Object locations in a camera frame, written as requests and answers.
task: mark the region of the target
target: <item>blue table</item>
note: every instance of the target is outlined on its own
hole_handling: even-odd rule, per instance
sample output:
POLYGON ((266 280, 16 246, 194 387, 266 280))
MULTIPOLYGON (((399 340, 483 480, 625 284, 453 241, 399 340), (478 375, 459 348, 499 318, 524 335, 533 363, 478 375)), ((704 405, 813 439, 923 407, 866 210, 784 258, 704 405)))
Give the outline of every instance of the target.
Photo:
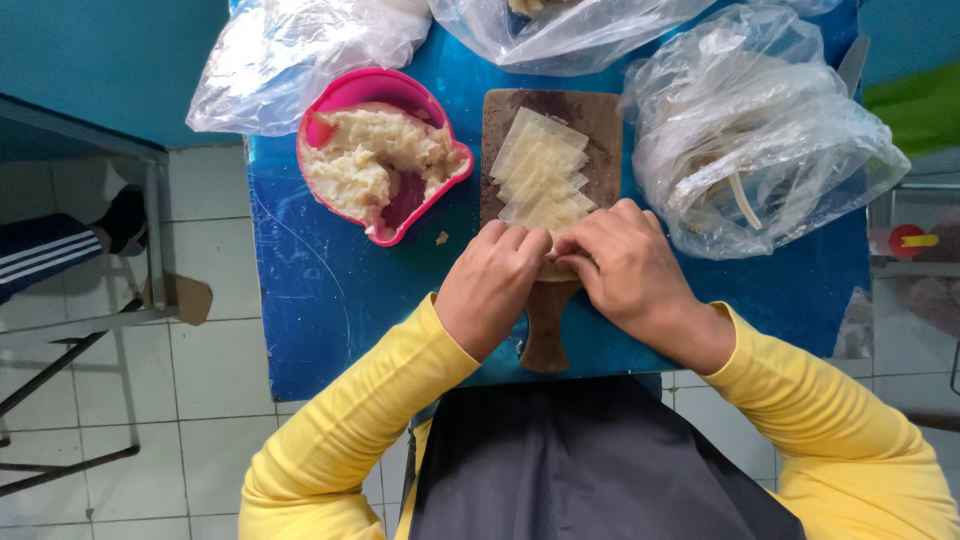
MULTIPOLYGON (((718 2, 710 12, 728 5, 718 2)), ((824 31, 827 61, 836 66, 856 38, 856 0, 811 19, 824 31)), ((697 21, 685 24, 688 28, 697 21)), ((434 25, 404 69, 441 101, 457 138, 480 157, 483 98, 499 87, 619 93, 628 61, 649 57, 669 36, 634 51, 602 73, 551 78, 504 73, 434 25), (456 65, 456 69, 440 66, 456 65)), ((636 192, 630 155, 634 130, 624 126, 622 194, 636 192)), ((451 189, 400 245, 381 248, 363 230, 316 203, 300 175, 295 136, 249 137, 248 178, 263 326, 275 398, 302 400, 325 388, 402 321, 477 232, 479 166, 451 189), (435 240, 447 232, 440 246, 435 240)), ((854 287, 869 288, 863 211, 853 212, 778 249, 770 257, 712 261, 680 256, 694 292, 729 302, 759 330, 818 356, 832 352, 854 287)), ((465 384, 539 380, 517 362, 525 321, 465 384)), ((553 378, 595 377, 677 369, 616 329, 581 291, 567 305, 564 348, 573 367, 553 378)))

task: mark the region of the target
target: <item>pink plastic container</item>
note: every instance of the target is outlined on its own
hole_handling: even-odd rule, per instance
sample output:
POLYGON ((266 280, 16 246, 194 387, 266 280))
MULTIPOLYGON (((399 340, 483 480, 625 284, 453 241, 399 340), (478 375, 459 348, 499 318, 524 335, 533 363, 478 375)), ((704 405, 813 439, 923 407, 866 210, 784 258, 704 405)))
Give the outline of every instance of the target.
MULTIPOLYGON (((300 121, 300 128, 297 131, 297 141, 306 140, 307 144, 314 148, 323 148, 332 135, 331 129, 325 124, 314 122, 311 114, 317 110, 336 110, 346 107, 352 107, 361 103, 381 102, 393 105, 403 109, 414 117, 423 116, 426 112, 427 118, 422 120, 440 129, 443 126, 450 126, 450 119, 447 118, 444 108, 437 102, 426 88, 410 77, 394 71, 393 69, 382 69, 379 67, 367 67, 345 73, 337 77, 326 87, 324 93, 310 106, 303 114, 300 121)), ((454 184, 462 181, 470 175, 473 170, 473 154, 466 144, 457 142, 453 135, 453 129, 450 127, 450 137, 453 144, 460 150, 464 158, 469 161, 467 169, 462 174, 456 175, 440 186, 440 189, 422 204, 411 203, 417 199, 416 191, 419 188, 420 196, 423 193, 423 182, 420 177, 409 174, 403 176, 403 186, 397 196, 391 200, 390 205, 383 209, 382 216, 386 220, 387 230, 378 230, 369 234, 370 240, 380 246, 392 246, 399 242, 417 218, 423 215, 434 203, 436 203, 454 184), (396 233, 390 235, 391 229, 396 228, 396 233)), ((300 165, 300 172, 303 174, 303 162, 300 160, 300 151, 297 151, 297 163, 300 165)), ((346 217, 337 210, 330 207, 324 199, 313 192, 317 201, 323 203, 330 211, 340 215, 344 219, 356 223, 365 229, 368 224, 358 220, 346 217)))

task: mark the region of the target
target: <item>black apron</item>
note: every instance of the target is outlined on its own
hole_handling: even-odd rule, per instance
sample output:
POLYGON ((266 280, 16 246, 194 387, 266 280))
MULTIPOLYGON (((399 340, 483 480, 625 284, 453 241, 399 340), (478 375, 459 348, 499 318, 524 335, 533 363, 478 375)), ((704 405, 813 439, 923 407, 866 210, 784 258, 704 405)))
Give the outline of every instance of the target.
POLYGON ((630 377, 457 388, 410 540, 801 540, 793 514, 630 377))

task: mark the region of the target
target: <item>plastic wrap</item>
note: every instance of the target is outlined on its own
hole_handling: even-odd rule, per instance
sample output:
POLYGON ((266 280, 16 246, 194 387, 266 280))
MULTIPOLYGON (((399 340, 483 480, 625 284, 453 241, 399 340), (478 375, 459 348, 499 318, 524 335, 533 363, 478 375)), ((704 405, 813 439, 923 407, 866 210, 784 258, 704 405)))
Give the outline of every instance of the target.
POLYGON ((843 0, 747 0, 748 4, 789 6, 801 17, 811 17, 813 15, 832 12, 833 8, 839 6, 841 2, 843 2, 843 0))
POLYGON ((638 187, 697 257, 768 255, 910 167, 789 8, 732 5, 674 36, 631 66, 619 109, 638 187))
POLYGON ((542 4, 528 17, 507 0, 429 0, 437 22, 511 73, 572 77, 613 61, 692 19, 713 0, 511 0, 542 4))
POLYGON ((430 23, 426 0, 244 0, 206 61, 186 123, 292 133, 339 75, 408 64, 430 23))

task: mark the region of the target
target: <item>black sneaker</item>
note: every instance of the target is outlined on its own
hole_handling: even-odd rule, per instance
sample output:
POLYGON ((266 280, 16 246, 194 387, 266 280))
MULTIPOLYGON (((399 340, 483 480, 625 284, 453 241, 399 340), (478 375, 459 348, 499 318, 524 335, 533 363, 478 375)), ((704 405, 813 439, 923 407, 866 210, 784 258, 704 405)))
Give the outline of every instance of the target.
POLYGON ((127 185, 110 202, 104 217, 91 225, 103 229, 110 237, 110 253, 120 257, 136 257, 147 247, 147 210, 143 188, 127 185))

